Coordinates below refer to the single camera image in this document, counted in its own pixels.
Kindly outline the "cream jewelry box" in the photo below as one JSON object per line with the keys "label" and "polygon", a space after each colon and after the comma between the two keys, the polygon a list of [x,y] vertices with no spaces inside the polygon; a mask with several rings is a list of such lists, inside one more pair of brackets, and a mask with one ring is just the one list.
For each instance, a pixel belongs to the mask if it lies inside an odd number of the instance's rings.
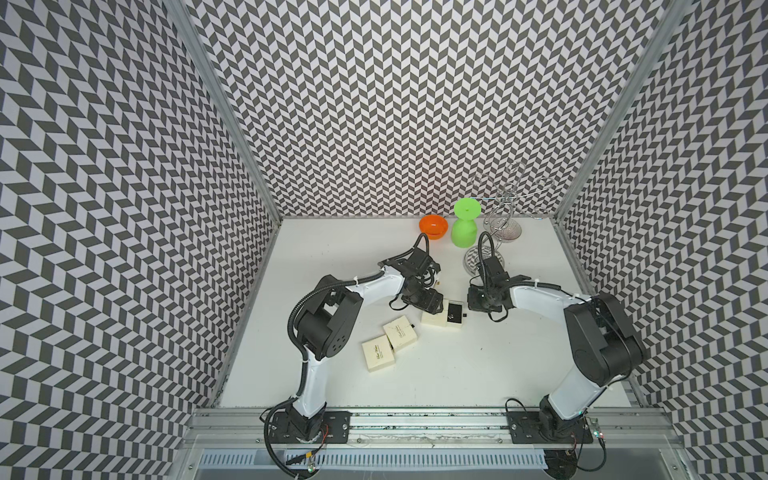
{"label": "cream jewelry box", "polygon": [[401,316],[383,326],[385,335],[395,352],[416,343],[418,335],[406,316]]}
{"label": "cream jewelry box", "polygon": [[362,351],[369,372],[375,372],[395,364],[394,351],[386,335],[363,342]]}
{"label": "cream jewelry box", "polygon": [[436,314],[422,313],[421,324],[430,327],[461,328],[465,319],[466,311],[462,303],[444,300],[441,312]]}

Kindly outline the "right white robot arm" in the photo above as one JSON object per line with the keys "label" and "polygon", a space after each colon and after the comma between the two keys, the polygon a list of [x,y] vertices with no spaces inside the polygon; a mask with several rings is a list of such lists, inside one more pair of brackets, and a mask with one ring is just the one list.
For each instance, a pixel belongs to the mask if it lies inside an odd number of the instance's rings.
{"label": "right white robot arm", "polygon": [[589,407],[649,359],[641,334],[615,296],[570,294],[557,284],[512,276],[487,232],[479,236],[476,250],[479,282],[468,287],[471,311],[499,323],[513,309],[527,310],[563,326],[568,336],[573,367],[540,401],[534,440],[554,443],[579,435]]}

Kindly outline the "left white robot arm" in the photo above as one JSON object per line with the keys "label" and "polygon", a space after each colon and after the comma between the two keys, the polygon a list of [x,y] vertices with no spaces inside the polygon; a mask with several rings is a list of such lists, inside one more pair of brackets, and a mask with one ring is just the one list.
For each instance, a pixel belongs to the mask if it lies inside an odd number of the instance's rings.
{"label": "left white robot arm", "polygon": [[444,297],[435,289],[440,265],[430,256],[426,234],[419,234],[410,249],[378,266],[377,273],[352,280],[322,277],[291,310],[287,333],[302,356],[299,387],[289,399],[262,413],[264,424],[279,410],[306,422],[322,416],[327,407],[330,359],[350,340],[362,308],[388,299],[429,314],[443,311]]}

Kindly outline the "silver jewelry stand front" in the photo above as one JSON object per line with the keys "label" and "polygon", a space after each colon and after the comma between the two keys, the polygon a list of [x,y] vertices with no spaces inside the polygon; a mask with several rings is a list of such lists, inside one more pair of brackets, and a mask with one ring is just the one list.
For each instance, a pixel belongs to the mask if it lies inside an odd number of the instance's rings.
{"label": "silver jewelry stand front", "polygon": [[[503,255],[499,251],[499,244],[501,243],[501,231],[507,226],[509,222],[508,216],[489,216],[483,219],[483,229],[491,236],[493,246],[485,243],[482,247],[482,257],[487,259],[490,255],[493,255],[500,263],[502,267],[505,266]],[[480,275],[479,268],[481,263],[481,257],[478,254],[477,246],[474,245],[465,252],[463,258],[463,266],[465,271],[471,277],[477,277]]]}

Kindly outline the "orange bowl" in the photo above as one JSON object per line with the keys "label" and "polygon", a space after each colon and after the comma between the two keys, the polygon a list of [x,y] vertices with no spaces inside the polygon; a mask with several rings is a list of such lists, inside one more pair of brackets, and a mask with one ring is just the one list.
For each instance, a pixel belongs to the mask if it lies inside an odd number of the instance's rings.
{"label": "orange bowl", "polygon": [[440,215],[426,215],[419,220],[419,230],[429,240],[439,240],[445,236],[449,228],[447,220]]}

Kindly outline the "green plastic stand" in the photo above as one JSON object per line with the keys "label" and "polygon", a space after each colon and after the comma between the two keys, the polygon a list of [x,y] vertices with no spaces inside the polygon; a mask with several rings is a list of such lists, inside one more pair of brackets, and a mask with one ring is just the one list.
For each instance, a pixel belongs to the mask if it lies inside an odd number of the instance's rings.
{"label": "green plastic stand", "polygon": [[477,239],[476,219],[480,216],[482,206],[474,198],[461,198],[453,207],[456,221],[451,230],[451,241],[459,248],[469,248]]}

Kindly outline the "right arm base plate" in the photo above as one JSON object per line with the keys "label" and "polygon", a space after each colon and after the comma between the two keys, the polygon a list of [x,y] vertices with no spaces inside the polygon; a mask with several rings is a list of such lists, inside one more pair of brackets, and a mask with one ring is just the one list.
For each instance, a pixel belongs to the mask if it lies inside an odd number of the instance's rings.
{"label": "right arm base plate", "polygon": [[507,413],[514,444],[581,445],[594,442],[593,432],[584,416],[561,420],[557,415],[541,416],[539,411]]}

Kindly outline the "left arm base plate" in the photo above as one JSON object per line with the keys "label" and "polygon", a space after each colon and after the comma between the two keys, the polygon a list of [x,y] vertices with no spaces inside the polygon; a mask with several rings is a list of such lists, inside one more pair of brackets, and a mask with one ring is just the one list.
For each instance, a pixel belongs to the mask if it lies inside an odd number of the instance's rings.
{"label": "left arm base plate", "polygon": [[346,444],[350,433],[349,411],[325,410],[304,417],[294,410],[277,412],[267,427],[267,438],[279,444]]}

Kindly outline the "aluminium mounting rail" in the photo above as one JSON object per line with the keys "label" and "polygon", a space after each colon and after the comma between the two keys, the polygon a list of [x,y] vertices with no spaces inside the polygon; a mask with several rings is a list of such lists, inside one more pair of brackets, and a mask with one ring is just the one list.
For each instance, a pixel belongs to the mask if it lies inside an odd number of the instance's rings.
{"label": "aluminium mounting rail", "polygon": [[[518,447],[514,444],[507,413],[537,411],[534,407],[447,407],[447,408],[352,408],[346,444],[330,447],[442,448]],[[600,440],[614,448],[679,449],[683,442],[668,416],[655,408],[598,407],[585,418],[595,448]],[[203,409],[193,415],[181,446],[192,448],[259,448],[267,437],[267,426],[257,409]],[[572,445],[546,445],[566,448]]]}

